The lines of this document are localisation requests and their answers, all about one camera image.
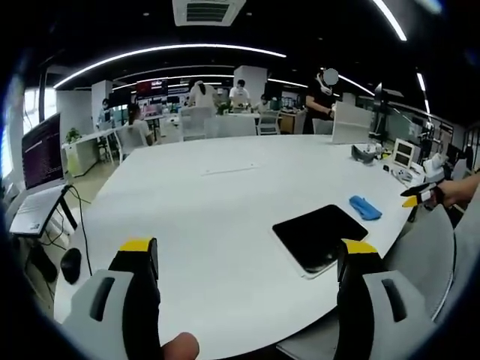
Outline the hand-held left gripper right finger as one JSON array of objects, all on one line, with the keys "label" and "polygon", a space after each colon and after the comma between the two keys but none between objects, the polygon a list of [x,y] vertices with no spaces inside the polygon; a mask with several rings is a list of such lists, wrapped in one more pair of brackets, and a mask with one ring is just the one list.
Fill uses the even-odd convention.
[{"label": "hand-held left gripper right finger", "polygon": [[409,359],[434,332],[424,296],[371,244],[341,240],[337,279],[335,359]]}]

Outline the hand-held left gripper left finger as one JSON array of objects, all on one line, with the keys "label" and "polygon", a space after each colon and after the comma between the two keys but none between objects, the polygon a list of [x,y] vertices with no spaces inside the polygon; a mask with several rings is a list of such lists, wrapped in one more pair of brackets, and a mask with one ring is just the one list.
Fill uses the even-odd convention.
[{"label": "hand-held left gripper left finger", "polygon": [[81,359],[163,359],[158,242],[132,238],[108,268],[58,281],[54,318]]}]

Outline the person's right hand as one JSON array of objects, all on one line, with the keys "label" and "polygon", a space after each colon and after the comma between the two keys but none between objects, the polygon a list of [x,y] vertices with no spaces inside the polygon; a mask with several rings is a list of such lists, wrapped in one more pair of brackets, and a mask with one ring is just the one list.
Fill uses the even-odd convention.
[{"label": "person's right hand", "polygon": [[438,185],[438,188],[443,193],[441,203],[446,208],[464,200],[462,181],[443,181]]}]

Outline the person's left hand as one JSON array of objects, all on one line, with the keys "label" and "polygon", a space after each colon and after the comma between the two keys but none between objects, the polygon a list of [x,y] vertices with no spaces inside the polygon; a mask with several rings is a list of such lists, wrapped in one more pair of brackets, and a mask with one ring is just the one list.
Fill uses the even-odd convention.
[{"label": "person's left hand", "polygon": [[162,346],[165,360],[195,360],[200,353],[197,338],[190,332],[182,332]]}]

